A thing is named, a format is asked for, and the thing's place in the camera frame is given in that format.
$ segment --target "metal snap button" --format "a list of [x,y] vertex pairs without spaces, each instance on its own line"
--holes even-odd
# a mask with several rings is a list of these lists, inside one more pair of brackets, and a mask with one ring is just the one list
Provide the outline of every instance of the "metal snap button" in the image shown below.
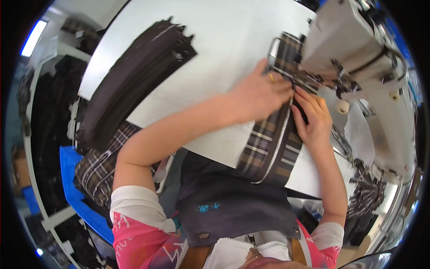
[[206,239],[206,238],[208,238],[209,237],[209,233],[208,232],[202,232],[200,235],[199,235],[199,238],[200,239]]

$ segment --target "cardboard box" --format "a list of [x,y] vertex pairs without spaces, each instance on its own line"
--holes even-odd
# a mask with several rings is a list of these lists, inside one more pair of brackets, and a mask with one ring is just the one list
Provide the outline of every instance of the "cardboard box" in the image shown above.
[[23,148],[17,150],[12,160],[13,169],[15,170],[16,183],[19,191],[22,188],[31,186],[30,175],[28,174],[27,159]]

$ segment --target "worktable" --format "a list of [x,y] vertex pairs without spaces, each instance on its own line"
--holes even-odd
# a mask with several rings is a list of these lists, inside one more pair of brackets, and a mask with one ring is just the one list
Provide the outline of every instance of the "worktable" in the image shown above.
[[[194,34],[198,55],[162,82],[127,121],[142,128],[211,96],[227,92],[267,55],[273,37],[282,31],[307,34],[307,20],[316,14],[292,0],[132,0],[118,14],[93,53],[82,79],[79,96],[91,96],[115,61],[133,40],[155,21],[173,16]],[[184,148],[225,165],[236,167],[253,122],[208,133]],[[319,179],[305,148],[286,187],[320,197]],[[345,178],[353,174],[346,164]]]

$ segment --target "zipper pull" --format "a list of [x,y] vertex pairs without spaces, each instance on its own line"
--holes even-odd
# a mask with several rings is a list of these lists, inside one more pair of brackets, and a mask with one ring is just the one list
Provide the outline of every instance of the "zipper pull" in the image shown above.
[[247,236],[248,236],[248,239],[249,239],[249,241],[251,242],[251,244],[253,244],[253,245],[254,245],[254,248],[257,248],[257,244],[255,243],[254,235],[253,235],[253,234],[249,234],[249,235],[247,235]]

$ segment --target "hand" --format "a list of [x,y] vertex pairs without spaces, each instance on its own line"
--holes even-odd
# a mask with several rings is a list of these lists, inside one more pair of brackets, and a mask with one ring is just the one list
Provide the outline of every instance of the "hand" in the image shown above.
[[271,72],[272,82],[269,74],[262,75],[266,65],[267,59],[260,60],[255,70],[226,94],[236,123],[266,119],[290,99],[291,82]]
[[305,124],[299,109],[293,105],[292,111],[298,135],[314,159],[324,158],[327,153],[333,152],[333,147],[330,145],[333,120],[326,101],[314,94],[308,94],[300,87],[296,87],[294,98],[303,108],[309,122],[308,125]]

